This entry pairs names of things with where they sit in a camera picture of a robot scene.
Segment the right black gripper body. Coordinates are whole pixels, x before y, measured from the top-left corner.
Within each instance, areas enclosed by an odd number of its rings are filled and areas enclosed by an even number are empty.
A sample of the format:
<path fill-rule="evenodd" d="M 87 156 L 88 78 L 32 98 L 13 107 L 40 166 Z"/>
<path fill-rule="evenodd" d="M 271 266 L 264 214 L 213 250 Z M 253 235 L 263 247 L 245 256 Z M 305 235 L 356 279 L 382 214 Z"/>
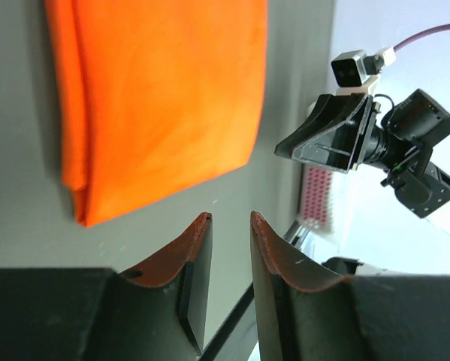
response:
<path fill-rule="evenodd" d="M 374 100 L 367 119 L 367 127 L 359 151 L 357 165 L 366 164 L 382 170 L 392 170 L 394 140 L 391 133 L 383 128 L 387 126 L 395 114 L 395 103 L 390 100 L 391 109 L 382 118 L 382 126 L 377 125 L 377 117 L 381 113 L 381 104 Z"/>

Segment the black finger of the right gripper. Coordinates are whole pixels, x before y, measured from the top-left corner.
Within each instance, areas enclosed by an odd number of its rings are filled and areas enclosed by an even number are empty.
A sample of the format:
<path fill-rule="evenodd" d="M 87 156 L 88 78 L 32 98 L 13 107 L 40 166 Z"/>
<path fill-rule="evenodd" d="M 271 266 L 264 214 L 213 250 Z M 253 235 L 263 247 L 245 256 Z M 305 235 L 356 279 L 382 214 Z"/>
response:
<path fill-rule="evenodd" d="M 346 173 L 364 163 L 374 126 L 372 96 L 321 94 L 308 118 L 276 145 L 274 154 Z"/>

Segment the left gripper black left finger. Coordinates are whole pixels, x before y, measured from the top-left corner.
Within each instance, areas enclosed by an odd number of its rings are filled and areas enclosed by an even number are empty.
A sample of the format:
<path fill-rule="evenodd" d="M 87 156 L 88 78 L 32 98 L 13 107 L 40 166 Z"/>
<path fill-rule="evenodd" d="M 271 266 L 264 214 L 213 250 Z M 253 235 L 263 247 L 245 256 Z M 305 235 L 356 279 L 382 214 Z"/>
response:
<path fill-rule="evenodd" d="M 212 217 L 123 272 L 0 268 L 0 360 L 195 360 L 204 349 Z"/>

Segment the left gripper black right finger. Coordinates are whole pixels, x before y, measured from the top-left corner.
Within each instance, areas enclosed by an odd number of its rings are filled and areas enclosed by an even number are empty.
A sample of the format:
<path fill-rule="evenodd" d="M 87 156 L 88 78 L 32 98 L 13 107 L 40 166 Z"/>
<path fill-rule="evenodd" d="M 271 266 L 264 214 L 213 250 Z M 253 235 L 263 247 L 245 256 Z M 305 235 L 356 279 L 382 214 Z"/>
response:
<path fill-rule="evenodd" d="M 450 275 L 342 275 L 250 215 L 263 360 L 450 360 Z"/>

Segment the orange t-shirt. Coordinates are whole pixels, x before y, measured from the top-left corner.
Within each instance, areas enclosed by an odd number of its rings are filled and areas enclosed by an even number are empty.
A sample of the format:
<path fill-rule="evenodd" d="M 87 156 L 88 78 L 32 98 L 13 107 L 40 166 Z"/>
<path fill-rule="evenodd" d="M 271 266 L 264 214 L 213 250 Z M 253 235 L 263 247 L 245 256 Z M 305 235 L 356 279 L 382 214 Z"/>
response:
<path fill-rule="evenodd" d="M 62 180 L 90 227 L 248 163 L 264 1 L 48 1 Z"/>

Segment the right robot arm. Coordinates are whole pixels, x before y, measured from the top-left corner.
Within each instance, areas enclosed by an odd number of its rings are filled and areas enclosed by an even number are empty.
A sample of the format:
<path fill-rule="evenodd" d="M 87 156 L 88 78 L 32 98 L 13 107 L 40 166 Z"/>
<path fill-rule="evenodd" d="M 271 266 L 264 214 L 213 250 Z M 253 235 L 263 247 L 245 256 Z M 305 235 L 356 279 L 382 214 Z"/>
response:
<path fill-rule="evenodd" d="M 347 173 L 362 164 L 382 169 L 381 182 L 423 219 L 450 201 L 450 176 L 431 162 L 450 135 L 450 113 L 421 89 L 392 106 L 380 122 L 377 98 L 322 94 L 308 118 L 274 153 L 302 164 Z"/>

